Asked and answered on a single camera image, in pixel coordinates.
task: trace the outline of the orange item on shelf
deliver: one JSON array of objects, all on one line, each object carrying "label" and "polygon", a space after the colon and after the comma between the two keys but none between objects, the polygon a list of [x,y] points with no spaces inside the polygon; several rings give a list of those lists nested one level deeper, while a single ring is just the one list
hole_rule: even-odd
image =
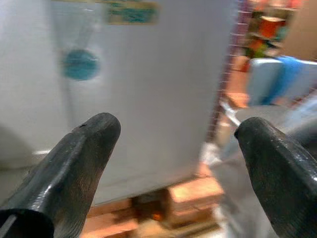
[{"label": "orange item on shelf", "polygon": [[163,220],[163,215],[159,212],[156,212],[152,214],[152,219],[158,222],[161,222]]},{"label": "orange item on shelf", "polygon": [[268,0],[258,0],[257,5],[255,7],[255,11],[264,11],[267,4]]},{"label": "orange item on shelf", "polygon": [[284,23],[284,19],[270,16],[262,16],[262,22],[260,24],[260,34],[262,36],[271,38],[275,36],[277,29]]},{"label": "orange item on shelf", "polygon": [[300,8],[302,6],[303,0],[290,0],[290,8]]},{"label": "orange item on shelf", "polygon": [[263,43],[264,42],[262,39],[256,38],[251,42],[249,48],[251,48],[253,51],[257,51]]}]

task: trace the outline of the metal rod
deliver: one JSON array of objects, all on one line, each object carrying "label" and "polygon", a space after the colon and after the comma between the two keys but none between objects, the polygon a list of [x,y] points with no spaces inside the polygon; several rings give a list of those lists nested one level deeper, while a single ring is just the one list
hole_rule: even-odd
[{"label": "metal rod", "polygon": [[7,232],[9,231],[9,229],[11,228],[11,226],[13,225],[13,223],[15,222],[16,219],[17,219],[17,216],[15,216],[15,215],[10,215],[7,218],[5,223],[0,228],[0,238],[5,237],[5,235],[7,234]]}]

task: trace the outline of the blue object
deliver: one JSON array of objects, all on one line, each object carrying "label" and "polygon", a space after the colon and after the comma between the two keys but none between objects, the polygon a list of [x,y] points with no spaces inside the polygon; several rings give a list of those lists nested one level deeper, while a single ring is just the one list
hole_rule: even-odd
[{"label": "blue object", "polygon": [[281,26],[278,30],[277,30],[277,34],[274,37],[275,41],[281,42],[285,36],[287,35],[288,32],[288,26]]},{"label": "blue object", "polygon": [[63,70],[66,77],[75,80],[91,79],[99,71],[98,59],[86,50],[72,50],[63,61]]},{"label": "blue object", "polygon": [[289,56],[278,57],[277,60],[283,63],[282,70],[272,85],[268,95],[263,99],[262,105],[269,105],[277,97],[283,95],[296,80],[298,73],[302,70],[304,65],[300,60]]}]

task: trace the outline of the blue magnet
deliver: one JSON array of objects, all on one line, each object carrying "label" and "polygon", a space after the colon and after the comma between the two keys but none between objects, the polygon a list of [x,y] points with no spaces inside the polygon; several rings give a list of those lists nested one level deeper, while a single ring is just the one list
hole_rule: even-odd
[{"label": "blue magnet", "polygon": [[75,80],[88,80],[99,71],[98,59],[86,50],[72,50],[63,60],[66,77]]}]

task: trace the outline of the white surface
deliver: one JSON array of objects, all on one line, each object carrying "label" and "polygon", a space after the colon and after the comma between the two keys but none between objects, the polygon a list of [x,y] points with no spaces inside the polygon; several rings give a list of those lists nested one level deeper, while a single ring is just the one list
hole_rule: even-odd
[{"label": "white surface", "polygon": [[17,155],[23,146],[5,146],[1,159],[27,165],[25,154],[51,149],[70,130],[67,120],[72,127],[110,112],[122,134],[95,203],[190,176],[218,87],[234,0],[160,0],[153,26],[106,25],[104,7],[95,5],[96,31],[88,49],[100,59],[101,72],[81,82],[60,81],[52,40],[58,39],[62,51],[73,47],[85,21],[82,7],[89,5],[52,2],[53,32],[45,2],[0,3],[0,125],[26,144]]},{"label": "white surface", "polygon": [[[308,93],[309,88],[316,84],[317,62],[301,60],[304,64],[294,83],[284,93],[284,96],[293,99]],[[251,61],[250,82],[248,94],[249,105],[260,105],[263,97],[267,96],[271,86],[280,74],[282,62],[276,59],[253,59]]]},{"label": "white surface", "polygon": [[43,0],[0,1],[0,167],[36,163],[68,131]]},{"label": "white surface", "polygon": [[160,0],[159,22],[110,26],[105,6],[52,2],[62,51],[75,46],[95,10],[87,49],[101,62],[88,81],[68,79],[74,125],[99,112],[122,133],[95,203],[133,196],[193,174],[226,54],[234,1]]},{"label": "white surface", "polygon": [[[304,68],[299,75],[299,79],[293,84],[285,95],[292,98],[294,96],[303,95],[304,92],[309,89],[309,86],[314,80],[316,80],[317,63],[303,62]],[[269,89],[268,82],[272,81],[281,69],[282,63],[275,59],[255,59],[252,63],[251,80],[249,87],[249,93],[254,90],[252,87]],[[261,207],[259,200],[257,199],[250,182],[248,171],[245,165],[245,161],[242,152],[239,148],[237,139],[233,136],[235,129],[241,122],[250,117],[262,117],[272,124],[277,126],[284,132],[292,132],[290,126],[288,130],[283,129],[283,122],[289,115],[298,116],[294,112],[290,112],[287,107],[281,106],[253,106],[246,109],[232,110],[228,104],[221,104],[225,110],[226,115],[231,122],[231,131],[229,141],[222,149],[220,159],[222,164],[213,168],[213,173],[221,183],[222,188],[225,191],[224,204],[228,207],[226,216],[230,224],[229,230],[232,234],[230,237],[244,237],[244,238],[276,238],[271,224]]]}]

